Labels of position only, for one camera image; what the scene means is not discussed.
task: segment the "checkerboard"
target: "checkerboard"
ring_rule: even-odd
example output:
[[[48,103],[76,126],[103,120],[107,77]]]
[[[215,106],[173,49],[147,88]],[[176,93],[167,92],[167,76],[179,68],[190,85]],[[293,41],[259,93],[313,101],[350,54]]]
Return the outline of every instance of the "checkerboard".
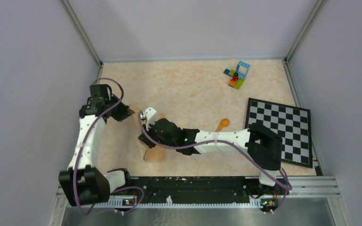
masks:
[[[282,137],[282,161],[313,167],[310,110],[249,98],[245,128],[255,122]]]

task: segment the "gray floor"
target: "gray floor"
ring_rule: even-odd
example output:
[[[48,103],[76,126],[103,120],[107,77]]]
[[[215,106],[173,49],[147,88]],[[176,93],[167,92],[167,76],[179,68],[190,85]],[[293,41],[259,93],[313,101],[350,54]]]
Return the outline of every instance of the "gray floor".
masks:
[[[105,212],[82,217],[67,208],[62,226],[334,226],[327,199],[288,198],[275,215],[250,209],[138,209],[121,214]]]

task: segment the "yellow-green block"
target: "yellow-green block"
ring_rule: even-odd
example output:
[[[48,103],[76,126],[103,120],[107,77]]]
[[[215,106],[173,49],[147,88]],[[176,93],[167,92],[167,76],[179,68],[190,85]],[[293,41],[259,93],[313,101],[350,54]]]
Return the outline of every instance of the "yellow-green block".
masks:
[[[243,79],[238,79],[238,81],[235,83],[234,88],[239,90],[239,88],[241,88],[242,84],[243,84]]]

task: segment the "orange block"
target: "orange block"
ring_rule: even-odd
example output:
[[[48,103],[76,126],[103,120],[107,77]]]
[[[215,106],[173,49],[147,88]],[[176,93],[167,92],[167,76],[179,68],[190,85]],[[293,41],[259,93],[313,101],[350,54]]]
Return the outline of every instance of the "orange block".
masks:
[[[230,82],[228,83],[228,85],[234,87],[234,86],[235,86],[235,83],[236,83],[236,82],[231,79]]]

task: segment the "robotic arm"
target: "robotic arm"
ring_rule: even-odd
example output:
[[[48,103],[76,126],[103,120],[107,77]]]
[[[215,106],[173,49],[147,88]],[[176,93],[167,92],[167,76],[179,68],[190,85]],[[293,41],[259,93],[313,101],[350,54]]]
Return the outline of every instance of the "robotic arm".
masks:
[[[90,125],[96,120],[98,115],[119,100],[118,97],[111,93],[111,88],[108,85],[91,85],[90,93],[91,97],[88,98],[87,104],[83,105],[79,111],[80,132],[73,158],[67,167],[67,171],[61,171],[59,174],[60,185],[72,206],[76,206],[72,179],[76,158],[82,147],[83,139]],[[104,115],[104,117],[100,118],[91,129],[88,139],[83,145],[83,152],[76,175],[78,198],[81,205],[107,202],[110,194],[116,188],[126,183],[126,179],[129,177],[126,169],[115,169],[106,175],[102,175],[96,166],[98,162],[100,137],[107,119],[113,117],[117,121],[122,121],[133,113],[135,112],[128,106],[120,103]],[[177,152],[184,155],[203,154],[215,151],[237,151],[227,144],[216,142],[216,140],[226,140],[235,144],[240,149],[247,151],[252,159],[273,177],[276,177],[276,172],[281,168],[282,138],[263,125],[254,123],[249,129],[235,132],[206,132],[199,129],[181,129],[166,118],[158,120],[157,115],[155,109],[146,107],[143,110],[141,119],[146,120],[143,128],[147,134],[160,144],[182,147],[199,142],[215,141],[214,143],[196,145],[190,148],[176,149]],[[149,148],[155,146],[144,133],[142,133],[138,139]],[[260,172],[259,181],[263,185],[275,185],[275,182],[262,172]]]

